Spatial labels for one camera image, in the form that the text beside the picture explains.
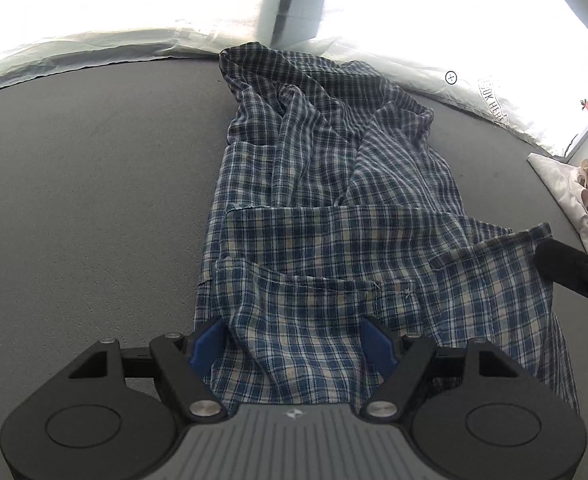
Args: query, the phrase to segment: white logo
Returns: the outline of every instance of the white logo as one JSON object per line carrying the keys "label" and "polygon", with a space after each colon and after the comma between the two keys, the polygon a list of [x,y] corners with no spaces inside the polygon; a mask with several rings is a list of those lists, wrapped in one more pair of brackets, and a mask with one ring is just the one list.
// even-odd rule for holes
{"label": "white logo", "polygon": [[293,408],[288,412],[285,412],[285,415],[287,415],[292,420],[296,420],[297,418],[300,418],[301,416],[305,415],[305,413],[301,412],[298,408]]}

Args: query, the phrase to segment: blue plaid fabric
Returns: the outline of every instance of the blue plaid fabric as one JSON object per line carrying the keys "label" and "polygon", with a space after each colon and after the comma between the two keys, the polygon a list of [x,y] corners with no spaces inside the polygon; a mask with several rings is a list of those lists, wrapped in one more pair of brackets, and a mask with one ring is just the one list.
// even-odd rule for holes
{"label": "blue plaid fabric", "polygon": [[209,215],[196,325],[231,338],[207,379],[237,402],[349,402],[380,383],[363,315],[443,346],[485,337],[577,411],[552,284],[551,236],[465,215],[427,145],[431,109],[363,62],[248,43],[223,51],[239,110]]}

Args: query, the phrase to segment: wrinkled fabric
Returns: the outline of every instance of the wrinkled fabric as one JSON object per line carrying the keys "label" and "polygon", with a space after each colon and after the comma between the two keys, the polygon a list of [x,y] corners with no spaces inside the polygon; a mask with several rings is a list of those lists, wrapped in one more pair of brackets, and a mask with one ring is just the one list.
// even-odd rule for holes
{"label": "wrinkled fabric", "polygon": [[363,62],[258,43],[224,50],[239,103],[209,215],[196,325],[231,334],[207,383],[238,402],[349,402],[379,375],[359,324],[443,346],[485,337],[576,410],[552,284],[533,264],[551,236],[465,215],[427,144],[431,109]]}

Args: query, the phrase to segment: silver bolt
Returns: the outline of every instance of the silver bolt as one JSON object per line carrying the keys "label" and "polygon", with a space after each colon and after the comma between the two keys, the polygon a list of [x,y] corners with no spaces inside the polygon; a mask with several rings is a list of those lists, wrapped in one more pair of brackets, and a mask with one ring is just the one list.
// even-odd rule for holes
{"label": "silver bolt", "polygon": [[222,410],[220,404],[213,400],[197,400],[189,406],[189,411],[196,416],[218,415]]}
{"label": "silver bolt", "polygon": [[376,418],[386,418],[395,415],[397,411],[398,408],[394,402],[387,400],[375,400],[367,405],[367,413]]}

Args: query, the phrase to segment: white curtain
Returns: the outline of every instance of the white curtain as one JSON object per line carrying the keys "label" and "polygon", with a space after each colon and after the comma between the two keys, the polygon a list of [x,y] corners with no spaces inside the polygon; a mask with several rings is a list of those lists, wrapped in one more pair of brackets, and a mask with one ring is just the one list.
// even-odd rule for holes
{"label": "white curtain", "polygon": [[[0,88],[269,44],[278,13],[279,0],[0,0]],[[315,38],[304,39],[288,47],[365,60],[551,155],[588,130],[588,27],[565,0],[325,0]]]}

